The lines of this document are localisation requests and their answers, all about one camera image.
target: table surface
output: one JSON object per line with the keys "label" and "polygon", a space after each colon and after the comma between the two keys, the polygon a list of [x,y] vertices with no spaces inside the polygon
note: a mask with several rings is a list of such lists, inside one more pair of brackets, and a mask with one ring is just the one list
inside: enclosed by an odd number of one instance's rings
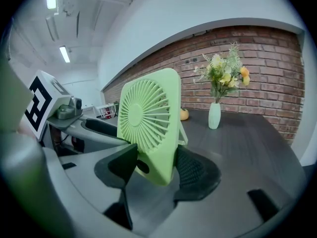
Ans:
{"label": "table surface", "polygon": [[[117,125],[117,117],[105,122]],[[261,115],[222,112],[218,129],[212,130],[208,128],[208,111],[189,110],[189,118],[182,124],[187,147],[193,152],[217,153],[252,166],[293,198],[306,185],[305,173],[291,147]],[[134,172],[126,187],[134,233],[150,235],[173,211],[171,202],[178,183],[177,173],[169,186],[161,187]]]}

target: flower vase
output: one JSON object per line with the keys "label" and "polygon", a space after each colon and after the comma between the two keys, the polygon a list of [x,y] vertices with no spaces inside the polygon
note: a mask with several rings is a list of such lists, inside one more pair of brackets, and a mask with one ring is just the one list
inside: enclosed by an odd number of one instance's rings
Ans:
{"label": "flower vase", "polygon": [[217,129],[220,123],[221,110],[219,103],[212,103],[209,109],[208,126],[210,129]]}

